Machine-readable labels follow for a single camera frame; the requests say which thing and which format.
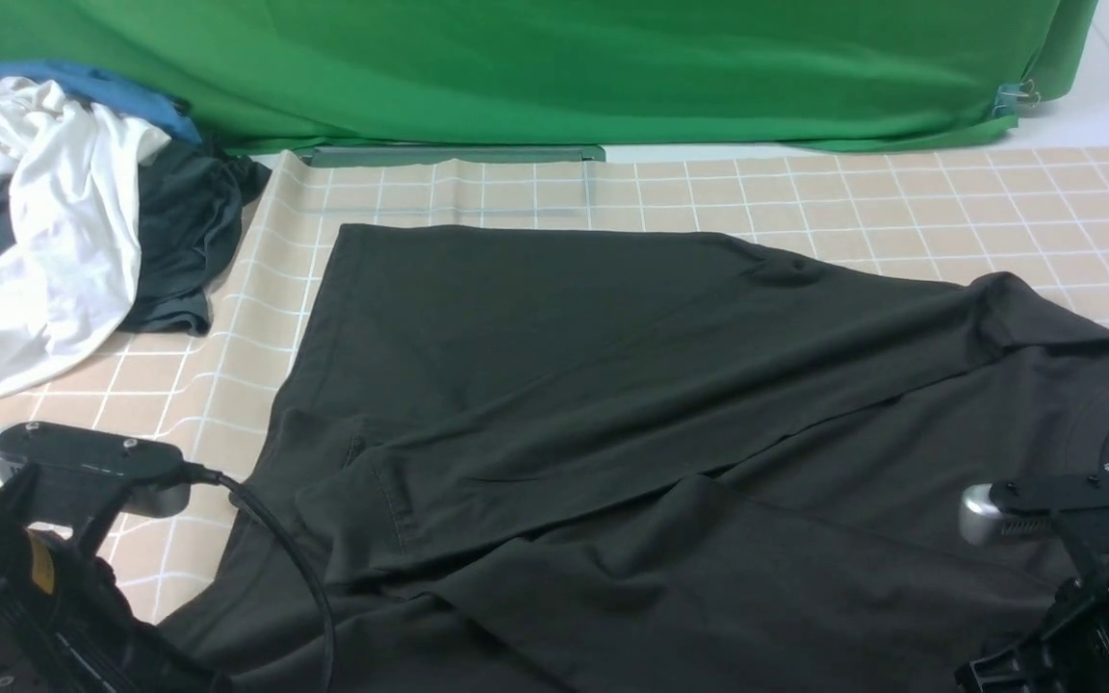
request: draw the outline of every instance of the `t-shirt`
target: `t-shirt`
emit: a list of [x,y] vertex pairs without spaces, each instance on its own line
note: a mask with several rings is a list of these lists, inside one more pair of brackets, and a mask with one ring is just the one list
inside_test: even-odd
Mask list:
[[[1109,456],[1109,329],[1016,276],[718,234],[344,225],[252,488],[325,577],[338,690],[955,690],[1072,574],[973,483]],[[313,690],[319,615],[238,516],[162,623]]]

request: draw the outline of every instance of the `green fabric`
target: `green fabric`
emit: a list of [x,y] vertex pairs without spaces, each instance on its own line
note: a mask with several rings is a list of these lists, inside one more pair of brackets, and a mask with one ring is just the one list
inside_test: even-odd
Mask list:
[[994,141],[1096,0],[0,0],[0,61],[177,93],[232,144]]

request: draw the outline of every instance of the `white floor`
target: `white floor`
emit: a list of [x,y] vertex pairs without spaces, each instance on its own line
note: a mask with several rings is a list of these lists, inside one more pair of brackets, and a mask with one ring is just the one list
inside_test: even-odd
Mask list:
[[[1109,0],[1099,0],[1095,26],[1081,59],[1081,69],[1069,95],[1039,105],[1021,119],[1020,128],[990,146],[1109,146]],[[810,155],[805,150],[774,144],[607,146],[607,159],[621,163],[796,154]]]

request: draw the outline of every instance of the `grid mat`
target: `grid mat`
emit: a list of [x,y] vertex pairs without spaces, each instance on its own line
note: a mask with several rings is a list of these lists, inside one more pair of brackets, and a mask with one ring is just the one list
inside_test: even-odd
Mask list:
[[[342,223],[721,232],[908,279],[1013,272],[1109,325],[1109,149],[387,170],[312,170],[286,153],[213,291],[211,335],[114,335],[1,399],[0,428],[43,419],[164,439],[245,478]],[[233,516],[224,491],[202,487],[175,519],[120,518],[102,556],[140,618],[210,582]]]

